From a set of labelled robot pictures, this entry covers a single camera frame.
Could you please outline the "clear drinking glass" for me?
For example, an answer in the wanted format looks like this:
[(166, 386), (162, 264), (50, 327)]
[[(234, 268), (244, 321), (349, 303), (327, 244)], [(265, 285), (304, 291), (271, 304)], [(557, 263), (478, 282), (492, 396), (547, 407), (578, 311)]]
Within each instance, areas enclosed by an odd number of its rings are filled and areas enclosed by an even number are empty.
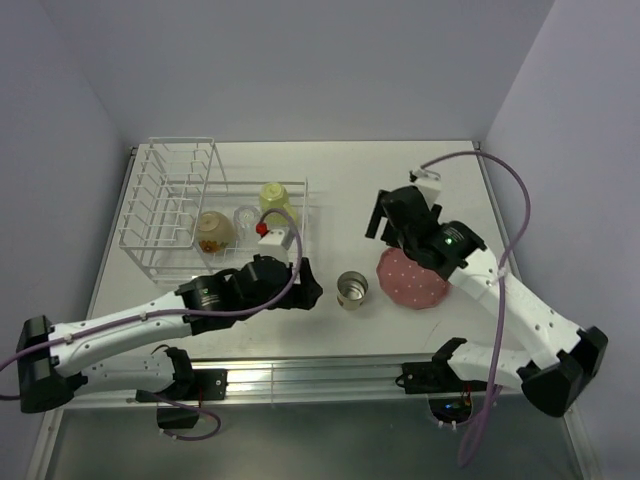
[(260, 218), (260, 211), (249, 205), (238, 207), (234, 211), (233, 222), (238, 241), (252, 243), (258, 238), (255, 227)]

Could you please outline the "beige bowl with flower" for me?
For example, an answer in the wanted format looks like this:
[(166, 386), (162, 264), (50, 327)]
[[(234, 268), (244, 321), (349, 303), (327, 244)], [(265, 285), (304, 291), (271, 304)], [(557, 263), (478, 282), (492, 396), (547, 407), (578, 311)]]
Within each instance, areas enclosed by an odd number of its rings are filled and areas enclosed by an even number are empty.
[(236, 232), (226, 215), (218, 211), (205, 211), (196, 222), (194, 240), (202, 252), (216, 254), (235, 243)]

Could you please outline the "yellow-green mug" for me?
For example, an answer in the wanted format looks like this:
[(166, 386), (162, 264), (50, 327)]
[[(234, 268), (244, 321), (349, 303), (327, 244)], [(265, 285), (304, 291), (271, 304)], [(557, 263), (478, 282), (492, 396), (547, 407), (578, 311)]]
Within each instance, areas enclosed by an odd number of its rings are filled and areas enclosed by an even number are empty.
[[(289, 193), (281, 183), (270, 182), (262, 185), (259, 193), (259, 207), (262, 213), (269, 209), (283, 210), (295, 224), (299, 223), (298, 214), (290, 202)], [(265, 222), (270, 228), (288, 225), (288, 221), (280, 214), (269, 214)]]

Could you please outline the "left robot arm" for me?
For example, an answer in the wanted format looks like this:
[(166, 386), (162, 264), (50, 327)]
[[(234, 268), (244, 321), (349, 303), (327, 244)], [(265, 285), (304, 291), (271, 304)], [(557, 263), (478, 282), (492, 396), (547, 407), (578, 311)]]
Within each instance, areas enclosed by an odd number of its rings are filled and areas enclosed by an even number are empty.
[(100, 391), (146, 390), (170, 400), (187, 397), (195, 375), (186, 353), (137, 358), (123, 372), (123, 355), (154, 342), (220, 331), (264, 310), (313, 309), (323, 294), (306, 257), (285, 264), (257, 255), (240, 269), (201, 275), (144, 305), (104, 317), (52, 323), (26, 320), (16, 347), (20, 409), (61, 407)]

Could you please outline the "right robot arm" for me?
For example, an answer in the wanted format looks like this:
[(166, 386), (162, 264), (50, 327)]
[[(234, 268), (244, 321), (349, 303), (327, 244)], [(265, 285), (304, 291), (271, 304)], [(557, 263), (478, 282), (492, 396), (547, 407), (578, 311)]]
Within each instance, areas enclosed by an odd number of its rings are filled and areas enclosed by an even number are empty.
[(416, 186), (382, 190), (366, 235), (380, 237), (421, 270), (465, 292), (496, 316), (498, 330), (509, 330), (521, 347), (508, 350), (499, 342), (483, 347), (454, 337), (429, 361), (404, 365), (405, 392), (497, 385), (522, 392), (548, 416), (563, 416), (599, 372), (608, 337), (595, 326), (583, 328), (557, 313), (502, 270), (495, 254), (468, 226), (440, 222), (440, 211)]

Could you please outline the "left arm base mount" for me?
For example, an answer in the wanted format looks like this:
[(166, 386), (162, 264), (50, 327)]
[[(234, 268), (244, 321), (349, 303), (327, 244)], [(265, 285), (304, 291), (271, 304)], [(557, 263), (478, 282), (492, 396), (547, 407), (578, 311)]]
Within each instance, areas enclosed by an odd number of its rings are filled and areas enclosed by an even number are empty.
[(136, 403), (161, 403), (156, 408), (156, 423), (161, 433), (181, 441), (196, 441), (215, 436), (222, 427), (220, 417), (208, 410), (208, 401), (224, 400), (227, 389), (225, 369), (195, 370), (186, 384), (171, 385), (154, 393), (137, 390)]

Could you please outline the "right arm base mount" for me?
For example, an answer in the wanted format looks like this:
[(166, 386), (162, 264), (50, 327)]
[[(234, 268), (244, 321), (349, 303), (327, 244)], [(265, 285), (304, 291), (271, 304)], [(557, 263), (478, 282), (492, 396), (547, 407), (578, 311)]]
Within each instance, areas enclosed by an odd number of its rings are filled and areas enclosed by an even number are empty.
[(407, 362), (395, 385), (407, 395), (435, 395), (429, 401), (431, 413), (445, 423), (462, 422), (470, 418), (473, 410), (472, 394), (484, 392), (484, 381), (460, 380), (446, 363)]

